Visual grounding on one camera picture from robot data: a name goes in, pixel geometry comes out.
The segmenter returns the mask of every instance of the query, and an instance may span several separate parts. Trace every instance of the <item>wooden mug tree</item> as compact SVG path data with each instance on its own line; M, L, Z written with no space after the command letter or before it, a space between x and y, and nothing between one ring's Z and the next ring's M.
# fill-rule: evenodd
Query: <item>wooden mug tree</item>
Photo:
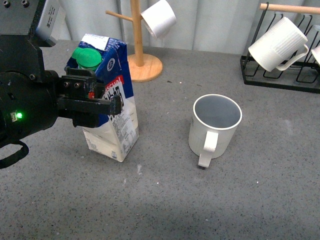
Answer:
M132 17L124 16L112 11L106 14L128 20L133 25L134 54L128 56L131 79L133 82L147 82L157 78L163 69L159 58L145 54L142 43L140 0L130 0Z

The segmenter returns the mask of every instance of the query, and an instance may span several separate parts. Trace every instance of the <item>wooden base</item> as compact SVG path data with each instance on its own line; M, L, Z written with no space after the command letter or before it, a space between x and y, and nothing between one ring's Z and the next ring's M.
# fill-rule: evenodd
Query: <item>wooden base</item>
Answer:
M137 66L136 55L128 56L130 74L132 82L147 82L157 78L163 69L163 64L159 58L150 54L143 54L143 66Z

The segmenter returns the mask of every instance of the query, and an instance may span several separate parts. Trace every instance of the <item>mug handle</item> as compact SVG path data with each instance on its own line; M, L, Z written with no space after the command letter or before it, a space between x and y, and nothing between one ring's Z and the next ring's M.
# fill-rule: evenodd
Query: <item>mug handle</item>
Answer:
M307 53L309 52L309 48L307 45L303 45L305 47L305 52L300 53L299 55L291 58L289 61L286 62L286 64L282 65L282 66L277 66L276 69L280 70L280 71L284 71L287 70L287 68L289 68L292 64L294 64L296 61L298 61L300 58L302 58L303 56L307 55Z
M209 167L210 161L216 151L218 143L218 133L207 131L204 141L204 147L200 154L198 165L204 168Z

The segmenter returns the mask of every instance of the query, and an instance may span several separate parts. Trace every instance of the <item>green led light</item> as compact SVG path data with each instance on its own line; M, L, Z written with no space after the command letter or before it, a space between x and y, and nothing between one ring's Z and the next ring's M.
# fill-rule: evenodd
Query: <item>green led light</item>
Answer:
M17 117L18 119L22 119L22 113L21 113L21 112L17 112L16 117Z

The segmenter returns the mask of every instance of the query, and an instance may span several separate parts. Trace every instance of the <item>milk carton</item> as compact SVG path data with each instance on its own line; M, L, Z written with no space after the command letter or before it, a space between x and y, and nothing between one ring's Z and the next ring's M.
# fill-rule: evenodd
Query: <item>milk carton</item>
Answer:
M78 47L91 48L100 53L100 64L94 68L88 66L88 69L97 67L94 70L97 82L105 84L103 98L109 100L113 95L120 95L123 109L122 113L115 116L100 114L99 127L83 127L88 147L123 162L139 137L137 110L127 59L127 45L111 37L86 34ZM86 68L84 63L75 59L74 55L66 66Z

